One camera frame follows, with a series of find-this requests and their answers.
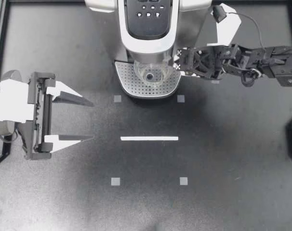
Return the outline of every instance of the cable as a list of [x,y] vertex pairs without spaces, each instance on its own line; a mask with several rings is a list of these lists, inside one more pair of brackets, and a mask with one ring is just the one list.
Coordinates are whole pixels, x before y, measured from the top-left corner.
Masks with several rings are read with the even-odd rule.
[[263,41],[262,41],[262,33],[261,33],[260,27],[258,26],[258,23],[255,21],[255,19],[252,18],[252,17],[250,17],[250,16],[248,16],[248,15],[246,15],[246,14],[243,14],[243,13],[236,13],[236,12],[226,12],[226,13],[241,15],[243,17],[246,17],[246,18],[250,19],[252,22],[254,22],[254,24],[255,24],[255,26],[257,28],[257,32],[258,32],[258,36],[259,36],[259,40],[260,40],[261,47],[263,48],[263,50],[266,53],[266,48],[263,45]]
[[16,130],[14,130],[14,134],[15,134],[15,138],[14,139],[12,139],[12,140],[6,140],[5,138],[3,138],[1,135],[0,135],[0,139],[1,139],[1,141],[3,141],[4,143],[13,143],[18,137],[19,137],[19,135],[17,134],[17,131]]

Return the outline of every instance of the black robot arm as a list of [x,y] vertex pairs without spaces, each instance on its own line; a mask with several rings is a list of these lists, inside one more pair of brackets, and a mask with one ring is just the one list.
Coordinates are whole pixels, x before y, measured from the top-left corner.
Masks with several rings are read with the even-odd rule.
[[239,76],[246,87],[267,76],[281,86],[292,87],[292,47],[248,49],[237,44],[184,48],[177,51],[173,66],[185,76],[218,80],[223,73]]

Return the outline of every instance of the black mat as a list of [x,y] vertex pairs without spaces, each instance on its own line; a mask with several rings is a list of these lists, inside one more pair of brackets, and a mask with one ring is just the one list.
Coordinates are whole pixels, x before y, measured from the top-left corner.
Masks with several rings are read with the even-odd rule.
[[[235,7],[258,21],[266,46],[292,45],[284,4]],[[258,46],[254,25],[242,21],[235,42]],[[198,45],[215,36],[208,18]],[[0,231],[292,231],[292,88],[183,78],[166,100],[133,100],[102,44],[83,5],[12,6],[2,72],[56,73],[95,108],[54,106],[52,132],[95,139],[38,162],[15,142],[0,165]],[[180,140],[119,138],[141,135]]]

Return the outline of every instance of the white tape marker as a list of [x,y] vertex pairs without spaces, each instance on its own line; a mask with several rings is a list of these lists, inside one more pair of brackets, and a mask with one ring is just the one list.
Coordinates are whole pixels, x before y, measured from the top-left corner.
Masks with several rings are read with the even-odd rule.
[[177,141],[178,136],[121,136],[122,141]]

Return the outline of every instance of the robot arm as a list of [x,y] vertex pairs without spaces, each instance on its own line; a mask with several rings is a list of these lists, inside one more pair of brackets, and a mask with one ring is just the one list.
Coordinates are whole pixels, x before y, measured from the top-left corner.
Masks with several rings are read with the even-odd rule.
[[263,76],[292,87],[292,47],[247,49],[237,44],[184,48],[174,57],[174,68],[184,76],[219,80],[223,73],[239,76],[246,87]]
[[49,159],[51,153],[89,140],[93,135],[51,134],[52,104],[93,103],[60,81],[52,73],[34,72],[28,83],[16,70],[5,73],[0,81],[0,139],[17,131],[23,141],[25,158]]

